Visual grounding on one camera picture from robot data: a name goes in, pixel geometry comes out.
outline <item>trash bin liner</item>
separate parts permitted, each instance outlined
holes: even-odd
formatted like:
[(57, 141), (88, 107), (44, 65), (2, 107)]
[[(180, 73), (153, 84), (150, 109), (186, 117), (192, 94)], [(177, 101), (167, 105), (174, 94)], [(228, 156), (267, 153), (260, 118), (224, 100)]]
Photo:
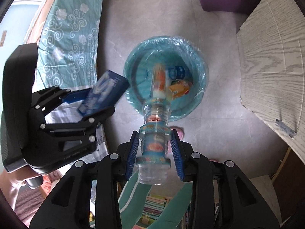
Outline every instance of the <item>trash bin liner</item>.
[(171, 102), (169, 121), (186, 117), (201, 103), (209, 71), (201, 51), (181, 37), (156, 36), (133, 49), (124, 66), (124, 76), (130, 83), (125, 93), (127, 101), (143, 115), (143, 103), (150, 94), (153, 67), (158, 63), (166, 68), (183, 66), (192, 73), (193, 86), (187, 95)]

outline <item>teal floral fabric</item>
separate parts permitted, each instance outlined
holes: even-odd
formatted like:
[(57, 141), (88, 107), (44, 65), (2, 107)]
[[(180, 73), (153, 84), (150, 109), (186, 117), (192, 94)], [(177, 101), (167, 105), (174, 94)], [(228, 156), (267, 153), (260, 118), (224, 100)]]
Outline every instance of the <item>teal floral fabric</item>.
[(39, 41), (38, 90), (96, 84), (96, 54), (102, 0), (54, 0)]

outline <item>transparent bottle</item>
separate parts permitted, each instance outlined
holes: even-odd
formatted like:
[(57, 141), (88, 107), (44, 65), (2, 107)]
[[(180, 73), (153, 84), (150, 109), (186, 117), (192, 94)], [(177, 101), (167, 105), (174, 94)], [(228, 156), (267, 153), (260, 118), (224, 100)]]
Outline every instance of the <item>transparent bottle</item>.
[(144, 103), (144, 125), (140, 127), (142, 156), (137, 157), (139, 182), (159, 185), (167, 179), (170, 159), (166, 157), (171, 130), (167, 127), (170, 101), (166, 99), (165, 69), (156, 65), (153, 70), (150, 98)]

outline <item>wood grain panel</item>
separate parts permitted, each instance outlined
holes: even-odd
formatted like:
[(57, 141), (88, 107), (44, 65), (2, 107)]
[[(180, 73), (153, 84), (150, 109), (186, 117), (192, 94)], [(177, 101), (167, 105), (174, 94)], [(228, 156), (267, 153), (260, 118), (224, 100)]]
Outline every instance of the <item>wood grain panel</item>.
[[(294, 0), (262, 0), (240, 27), (242, 104), (305, 163), (305, 17)], [(297, 135), (275, 125), (282, 120)]]

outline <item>orange can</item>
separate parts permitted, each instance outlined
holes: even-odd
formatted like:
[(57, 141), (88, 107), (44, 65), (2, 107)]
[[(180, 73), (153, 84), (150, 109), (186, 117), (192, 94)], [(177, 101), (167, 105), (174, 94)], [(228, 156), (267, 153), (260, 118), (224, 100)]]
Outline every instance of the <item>orange can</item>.
[(178, 81), (177, 83), (168, 87), (169, 96), (171, 96), (172, 100), (174, 100), (178, 97), (186, 95), (192, 86), (193, 84), (191, 82), (185, 80)]

